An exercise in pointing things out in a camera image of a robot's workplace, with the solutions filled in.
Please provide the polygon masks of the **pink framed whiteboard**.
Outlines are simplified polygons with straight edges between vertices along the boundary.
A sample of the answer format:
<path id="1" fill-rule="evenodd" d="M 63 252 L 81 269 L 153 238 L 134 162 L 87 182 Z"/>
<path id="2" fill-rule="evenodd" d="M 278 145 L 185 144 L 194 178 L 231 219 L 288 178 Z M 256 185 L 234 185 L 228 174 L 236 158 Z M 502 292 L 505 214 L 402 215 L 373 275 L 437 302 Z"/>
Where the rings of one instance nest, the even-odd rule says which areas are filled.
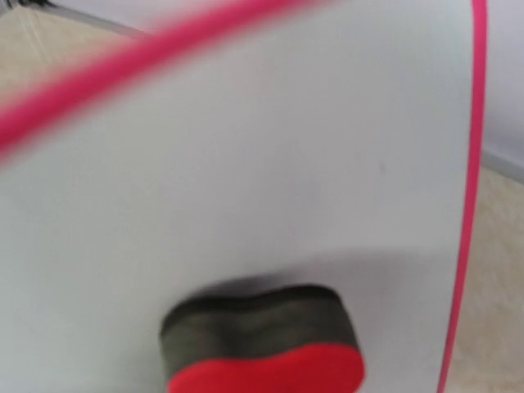
<path id="1" fill-rule="evenodd" d="M 316 285 L 356 392 L 441 392 L 481 160 L 483 1 L 183 2 L 1 113 L 1 389 L 168 392 L 196 296 Z"/>

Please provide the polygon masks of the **red whiteboard eraser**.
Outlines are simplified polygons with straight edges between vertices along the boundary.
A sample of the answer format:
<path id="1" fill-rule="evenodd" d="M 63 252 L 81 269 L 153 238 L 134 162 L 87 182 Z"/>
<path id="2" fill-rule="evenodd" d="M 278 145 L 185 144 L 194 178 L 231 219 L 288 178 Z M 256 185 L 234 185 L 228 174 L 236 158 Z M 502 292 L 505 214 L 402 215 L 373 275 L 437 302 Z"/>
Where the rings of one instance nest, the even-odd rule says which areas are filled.
<path id="1" fill-rule="evenodd" d="M 299 285 L 196 296 L 159 334 L 168 392 L 356 392 L 365 362 L 339 295 Z"/>

